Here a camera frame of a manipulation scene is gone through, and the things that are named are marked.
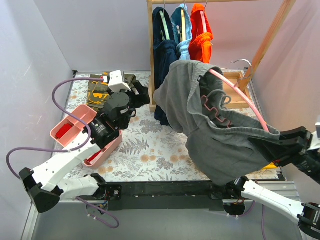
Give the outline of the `grey shorts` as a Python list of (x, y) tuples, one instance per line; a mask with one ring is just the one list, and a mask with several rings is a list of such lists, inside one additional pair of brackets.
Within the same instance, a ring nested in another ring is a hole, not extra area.
[(215, 185), (223, 186), (264, 168), (268, 162), (249, 138), (278, 140), (280, 132), (249, 116), (224, 107), (223, 82), (217, 66), (196, 60), (170, 65), (154, 100), (171, 128), (187, 137), (189, 157)]

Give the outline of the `pink plastic hanger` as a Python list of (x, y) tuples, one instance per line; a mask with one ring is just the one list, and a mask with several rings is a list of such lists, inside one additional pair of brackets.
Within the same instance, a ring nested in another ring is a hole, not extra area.
[(268, 128), (264, 118), (262, 117), (261, 113), (256, 108), (255, 104), (238, 87), (240, 85), (239, 80), (238, 80), (237, 84), (233, 84), (230, 80), (228, 80), (226, 77), (224, 77), (223, 75), (221, 75), (220, 73), (218, 73), (217, 71), (215, 71), (213, 69), (210, 69), (208, 72), (210, 74), (214, 75), (215, 77), (219, 78), (220, 80), (222, 80), (227, 86), (229, 86), (231, 89), (233, 89), (248, 104), (248, 106), (254, 112), (255, 116), (258, 118), (263, 130), (268, 133), (269, 128)]

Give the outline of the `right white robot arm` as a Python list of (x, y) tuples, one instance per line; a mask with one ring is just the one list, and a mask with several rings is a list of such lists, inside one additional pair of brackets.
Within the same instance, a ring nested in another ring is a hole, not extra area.
[[(249, 137), (249, 142), (277, 167), (294, 165), (316, 183), (320, 181), (320, 140), (304, 126), (282, 131), (278, 140)], [(214, 186), (211, 195), (217, 199), (250, 199), (277, 211), (297, 224), (306, 235), (320, 238), (320, 205), (300, 202), (270, 191), (245, 176), (224, 186)]]

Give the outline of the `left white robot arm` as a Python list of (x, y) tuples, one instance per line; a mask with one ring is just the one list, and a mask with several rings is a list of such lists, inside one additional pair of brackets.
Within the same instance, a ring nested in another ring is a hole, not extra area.
[(100, 112), (79, 105), (50, 135), (64, 148), (45, 163), (19, 172), (19, 178), (39, 213), (59, 201), (89, 196), (95, 200), (113, 198), (112, 188), (98, 173), (65, 179), (77, 165), (105, 161), (122, 141), (136, 110), (150, 103), (149, 89), (138, 80), (130, 88), (125, 82), (109, 83), (111, 95)]

